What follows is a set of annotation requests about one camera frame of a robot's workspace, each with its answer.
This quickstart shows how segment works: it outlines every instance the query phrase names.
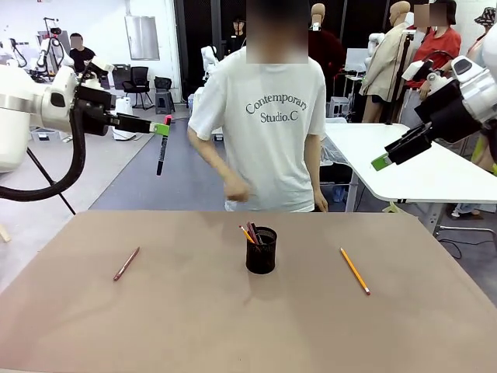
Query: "brown table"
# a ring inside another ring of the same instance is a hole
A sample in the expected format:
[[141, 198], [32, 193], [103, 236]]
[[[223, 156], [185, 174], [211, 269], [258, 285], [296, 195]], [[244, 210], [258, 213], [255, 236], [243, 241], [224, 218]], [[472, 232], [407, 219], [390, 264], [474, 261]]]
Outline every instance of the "brown table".
[[[266, 276], [245, 269], [249, 219], [279, 235]], [[406, 214], [87, 212], [0, 295], [0, 368], [495, 372], [496, 320]]]

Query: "gray carpet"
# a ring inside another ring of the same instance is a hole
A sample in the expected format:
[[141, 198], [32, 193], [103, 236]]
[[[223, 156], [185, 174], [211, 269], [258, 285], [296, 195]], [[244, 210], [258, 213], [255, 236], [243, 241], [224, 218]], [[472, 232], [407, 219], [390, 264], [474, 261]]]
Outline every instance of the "gray carpet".
[[[100, 210], [224, 210], [221, 179], [190, 146], [186, 137], [187, 120], [177, 120], [169, 135], [162, 176], [156, 176], [161, 147], [159, 136], [153, 137], [134, 157], [121, 174], [93, 204]], [[224, 146], [216, 143], [223, 155]], [[323, 188], [323, 193], [332, 201], [332, 188]], [[369, 190], [359, 188], [358, 211], [377, 212], [387, 203], [374, 198]], [[330, 203], [330, 211], [344, 211], [345, 204]], [[482, 221], [451, 221], [445, 217], [444, 225], [481, 228], [497, 227], [497, 215], [482, 213]], [[462, 242], [481, 242], [492, 237], [484, 233], [442, 232], [440, 238]], [[459, 252], [450, 244], [443, 244], [458, 256]], [[474, 279], [487, 296], [497, 305], [497, 253], [492, 243], [479, 246], [458, 244], [462, 259], [458, 263]]]

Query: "white t-shirt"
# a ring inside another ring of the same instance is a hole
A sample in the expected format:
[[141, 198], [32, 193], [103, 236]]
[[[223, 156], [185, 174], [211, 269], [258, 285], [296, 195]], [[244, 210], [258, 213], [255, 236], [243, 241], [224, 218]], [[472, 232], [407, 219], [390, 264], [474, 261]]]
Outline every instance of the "white t-shirt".
[[227, 200], [227, 211], [307, 212], [315, 203], [304, 142], [323, 135], [325, 118], [316, 61], [250, 64], [244, 47], [209, 77], [189, 126], [205, 141], [222, 127], [227, 163], [252, 188], [246, 203]]

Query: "black mesh pen cup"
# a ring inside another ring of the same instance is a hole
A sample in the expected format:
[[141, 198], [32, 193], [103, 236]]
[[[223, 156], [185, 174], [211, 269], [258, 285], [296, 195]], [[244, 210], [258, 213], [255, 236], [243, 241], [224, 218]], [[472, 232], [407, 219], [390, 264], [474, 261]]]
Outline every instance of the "black mesh pen cup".
[[247, 240], [247, 261], [245, 265], [253, 274], [268, 274], [276, 266], [277, 234], [271, 228], [257, 227], [262, 245]]

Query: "dark red jacket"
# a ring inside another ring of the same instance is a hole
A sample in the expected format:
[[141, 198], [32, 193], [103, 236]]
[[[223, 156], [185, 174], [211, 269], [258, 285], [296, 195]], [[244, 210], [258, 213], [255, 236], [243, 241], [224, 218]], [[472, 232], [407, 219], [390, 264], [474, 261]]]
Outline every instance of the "dark red jacket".
[[325, 78], [331, 79], [345, 64], [346, 53], [340, 40], [326, 30], [308, 31], [309, 57], [317, 61]]

